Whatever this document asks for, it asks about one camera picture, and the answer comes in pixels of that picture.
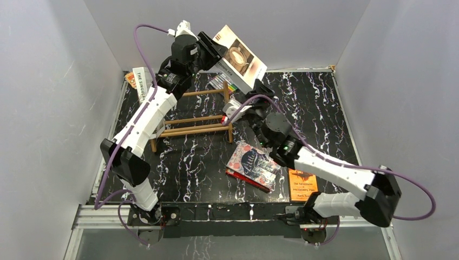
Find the floral patterned book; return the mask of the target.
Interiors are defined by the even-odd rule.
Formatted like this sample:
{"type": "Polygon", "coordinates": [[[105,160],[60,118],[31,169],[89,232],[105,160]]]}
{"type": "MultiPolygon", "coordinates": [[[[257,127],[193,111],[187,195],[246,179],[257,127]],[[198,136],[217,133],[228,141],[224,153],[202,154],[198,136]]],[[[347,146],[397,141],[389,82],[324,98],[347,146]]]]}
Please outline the floral patterned book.
{"type": "Polygon", "coordinates": [[[243,141],[238,142],[226,166],[263,187],[273,190],[281,167],[266,153],[243,141]]]}

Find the red book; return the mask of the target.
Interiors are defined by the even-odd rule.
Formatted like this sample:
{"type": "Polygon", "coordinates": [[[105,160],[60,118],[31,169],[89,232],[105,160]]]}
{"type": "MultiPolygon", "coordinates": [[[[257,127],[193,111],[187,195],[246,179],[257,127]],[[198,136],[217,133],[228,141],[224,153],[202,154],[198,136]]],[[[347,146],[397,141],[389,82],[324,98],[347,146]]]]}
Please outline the red book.
{"type": "Polygon", "coordinates": [[[263,186],[262,184],[248,178],[247,176],[241,174],[241,173],[238,173],[238,172],[235,172],[234,170],[230,169],[230,168],[227,168],[226,169],[226,172],[225,172],[228,176],[231,176],[235,179],[239,179],[239,180],[242,180],[256,188],[258,188],[259,190],[265,192],[265,193],[270,193],[270,189],[266,186],[263,186]]]}

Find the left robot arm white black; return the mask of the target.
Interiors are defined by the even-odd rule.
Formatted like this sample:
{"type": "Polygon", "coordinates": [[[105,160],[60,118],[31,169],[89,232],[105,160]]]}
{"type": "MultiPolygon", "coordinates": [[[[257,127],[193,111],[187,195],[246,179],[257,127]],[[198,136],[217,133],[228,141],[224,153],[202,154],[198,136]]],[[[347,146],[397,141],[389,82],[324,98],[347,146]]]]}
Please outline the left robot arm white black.
{"type": "Polygon", "coordinates": [[[195,75],[209,70],[225,56],[226,47],[216,43],[203,31],[197,36],[176,36],[159,71],[153,74],[153,85],[127,125],[111,140],[104,139],[100,149],[106,161],[105,174],[113,173],[134,196],[141,219],[156,225],[162,212],[155,207],[159,201],[148,179],[150,164],[142,155],[152,134],[166,114],[193,85],[195,75]]]}

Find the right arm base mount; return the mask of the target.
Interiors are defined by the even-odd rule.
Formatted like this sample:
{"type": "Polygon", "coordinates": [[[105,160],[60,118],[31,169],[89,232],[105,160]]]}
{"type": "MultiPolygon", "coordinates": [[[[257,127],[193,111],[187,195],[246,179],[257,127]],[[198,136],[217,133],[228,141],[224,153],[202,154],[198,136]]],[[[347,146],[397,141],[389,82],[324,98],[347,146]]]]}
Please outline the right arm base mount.
{"type": "Polygon", "coordinates": [[[302,238],[306,244],[319,247],[330,243],[335,239],[340,228],[340,220],[337,219],[337,226],[330,238],[327,238],[326,228],[329,223],[328,217],[320,216],[313,210],[312,206],[289,205],[284,208],[283,213],[273,216],[275,220],[280,220],[287,225],[318,225],[317,227],[306,227],[302,229],[302,238]]]}

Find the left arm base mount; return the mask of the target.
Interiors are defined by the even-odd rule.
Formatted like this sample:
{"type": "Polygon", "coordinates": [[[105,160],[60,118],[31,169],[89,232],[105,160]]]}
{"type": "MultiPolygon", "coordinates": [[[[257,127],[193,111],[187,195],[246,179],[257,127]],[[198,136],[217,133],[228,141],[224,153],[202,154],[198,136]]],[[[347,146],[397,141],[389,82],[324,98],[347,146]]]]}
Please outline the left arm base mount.
{"type": "Polygon", "coordinates": [[[178,226],[181,210],[175,206],[156,204],[151,211],[131,205],[127,225],[147,245],[152,246],[161,240],[168,226],[178,226]]]}

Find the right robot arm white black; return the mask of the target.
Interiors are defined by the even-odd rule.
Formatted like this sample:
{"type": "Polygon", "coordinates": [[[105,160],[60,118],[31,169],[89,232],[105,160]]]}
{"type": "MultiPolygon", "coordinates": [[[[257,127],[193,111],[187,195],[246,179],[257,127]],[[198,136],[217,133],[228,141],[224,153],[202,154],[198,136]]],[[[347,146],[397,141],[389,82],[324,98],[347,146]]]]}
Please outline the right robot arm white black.
{"type": "Polygon", "coordinates": [[[262,147],[271,148],[270,157],[278,165],[316,175],[346,190],[336,194],[313,193],[305,204],[309,223],[319,224],[331,216],[353,216],[383,228],[391,224],[402,193],[387,167],[360,169],[304,145],[283,113],[267,112],[268,99],[274,92],[260,80],[245,96],[255,99],[245,117],[262,147]]]}

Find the white palm leaf book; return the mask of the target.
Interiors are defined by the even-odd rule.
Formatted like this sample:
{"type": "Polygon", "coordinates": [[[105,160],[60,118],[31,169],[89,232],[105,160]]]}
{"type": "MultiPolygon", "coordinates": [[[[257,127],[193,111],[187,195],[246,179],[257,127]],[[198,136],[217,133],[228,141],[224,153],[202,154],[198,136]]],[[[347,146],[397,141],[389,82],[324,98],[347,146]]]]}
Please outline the white palm leaf book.
{"type": "Polygon", "coordinates": [[[132,72],[136,84],[139,104],[142,104],[147,99],[149,89],[152,86],[153,78],[147,67],[133,68],[132,72]]]}

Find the white book with brown bars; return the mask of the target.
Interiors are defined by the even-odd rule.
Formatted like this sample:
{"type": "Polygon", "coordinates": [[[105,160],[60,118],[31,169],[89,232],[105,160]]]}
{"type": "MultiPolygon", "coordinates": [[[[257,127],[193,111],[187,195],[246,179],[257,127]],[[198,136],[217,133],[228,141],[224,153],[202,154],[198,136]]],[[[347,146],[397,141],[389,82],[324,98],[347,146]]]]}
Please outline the white book with brown bars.
{"type": "Polygon", "coordinates": [[[225,25],[213,38],[217,44],[227,48],[220,61],[213,66],[230,79],[244,94],[254,89],[255,81],[262,80],[267,65],[225,25]]]}

